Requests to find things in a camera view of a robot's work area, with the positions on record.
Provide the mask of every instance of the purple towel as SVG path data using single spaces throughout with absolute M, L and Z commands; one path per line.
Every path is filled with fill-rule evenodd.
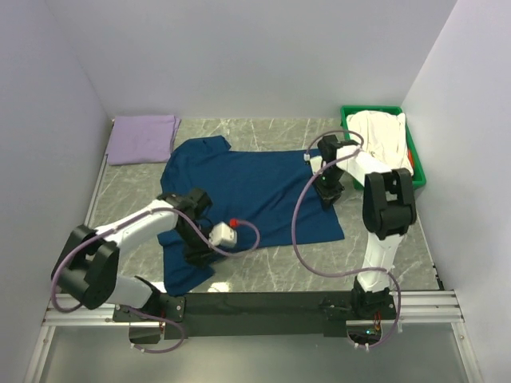
M 175 116 L 115 117 L 106 148 L 109 165 L 167 162 L 181 120 Z

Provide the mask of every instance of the white garment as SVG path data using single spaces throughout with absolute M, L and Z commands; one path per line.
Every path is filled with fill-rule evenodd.
M 349 115 L 347 125 L 349 130 L 364 137 L 364 152 L 393 169 L 406 168 L 414 174 L 406 146 L 405 113 L 393 116 L 385 112 L 364 110 Z

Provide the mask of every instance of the gray marble surface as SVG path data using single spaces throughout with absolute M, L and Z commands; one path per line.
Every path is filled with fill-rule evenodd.
M 340 120 L 336 119 L 185 119 L 176 137 L 176 147 L 188 138 L 222 135 L 232 150 L 301 149 L 322 132 L 338 128 L 339 124 Z M 95 227 L 111 223 L 147 205 L 161 192 L 160 177 L 164 166 L 107 165 L 90 224 Z M 335 211 L 346 238 L 299 247 L 308 263 L 326 272 L 360 267 L 366 250 L 362 193 L 353 188 L 348 175 L 345 174 L 341 181 L 346 190 L 335 204 Z M 162 254 L 155 238 L 126 255 L 121 260 L 120 272 L 160 282 L 163 280 Z M 394 273 L 402 289 L 438 289 L 420 223 L 409 229 L 394 264 Z M 290 246 L 259 249 L 241 259 L 217 263 L 214 268 L 215 275 L 193 291 L 349 290 L 353 286 L 353 278 L 322 278 L 305 270 Z

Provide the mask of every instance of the green plastic bin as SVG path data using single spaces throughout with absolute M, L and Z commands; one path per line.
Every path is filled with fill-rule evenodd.
M 351 114 L 355 114 L 357 112 L 361 112 L 363 110 L 377 110 L 379 112 L 386 112 L 397 116 L 402 113 L 402 109 L 398 106 L 381 106 L 381 105 L 344 105 L 341 108 L 341 125 L 348 129 L 347 117 Z M 350 133 L 344 133 L 344 137 L 349 140 Z M 418 158 L 417 149 L 414 145 L 414 140 L 412 140 L 412 136 L 410 134 L 410 130 L 408 129 L 408 121 L 406 122 L 406 144 L 408 145 L 408 149 L 412 153 L 412 159 L 414 160 L 414 176 L 412 178 L 414 189 L 422 188 L 426 185 L 426 175 L 424 174 L 424 170 L 422 169 L 421 161 Z M 355 189 L 361 190 L 363 186 L 354 180 Z

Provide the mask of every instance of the white wall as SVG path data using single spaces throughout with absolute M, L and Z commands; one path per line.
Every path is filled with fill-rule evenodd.
M 0 381 L 19 382 L 50 272 L 83 223 L 107 116 L 42 0 L 0 11 Z
M 46 0 L 110 116 L 400 105 L 455 0 Z
M 459 0 L 403 104 L 428 177 L 428 242 L 498 383 L 511 374 L 509 20 L 509 1 Z

